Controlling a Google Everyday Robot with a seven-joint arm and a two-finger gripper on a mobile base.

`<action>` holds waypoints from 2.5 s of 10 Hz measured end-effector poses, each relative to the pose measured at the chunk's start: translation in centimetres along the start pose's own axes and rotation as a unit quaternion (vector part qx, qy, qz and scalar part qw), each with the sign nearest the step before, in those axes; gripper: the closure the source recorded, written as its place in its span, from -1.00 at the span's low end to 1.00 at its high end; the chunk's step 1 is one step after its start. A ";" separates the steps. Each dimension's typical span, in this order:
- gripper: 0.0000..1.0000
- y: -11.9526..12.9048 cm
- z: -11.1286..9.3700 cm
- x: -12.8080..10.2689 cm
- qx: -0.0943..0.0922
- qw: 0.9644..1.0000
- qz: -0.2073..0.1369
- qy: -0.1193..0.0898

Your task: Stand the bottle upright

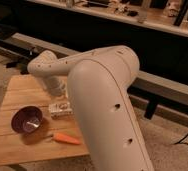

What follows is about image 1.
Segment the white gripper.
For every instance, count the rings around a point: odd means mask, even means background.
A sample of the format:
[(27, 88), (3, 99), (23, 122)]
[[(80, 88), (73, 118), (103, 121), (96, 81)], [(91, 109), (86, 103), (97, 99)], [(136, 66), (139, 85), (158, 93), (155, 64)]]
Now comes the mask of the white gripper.
[(56, 76), (47, 77), (45, 85), (52, 96), (62, 96), (65, 93), (65, 83)]

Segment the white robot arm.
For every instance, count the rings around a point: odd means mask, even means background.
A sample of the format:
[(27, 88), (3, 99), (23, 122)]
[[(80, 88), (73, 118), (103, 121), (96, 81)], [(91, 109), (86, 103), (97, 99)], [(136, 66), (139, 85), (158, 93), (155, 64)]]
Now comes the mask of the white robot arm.
[(70, 106), (97, 171), (154, 171), (128, 87), (139, 72), (136, 53), (124, 45), (57, 58), (44, 51), (28, 72)]

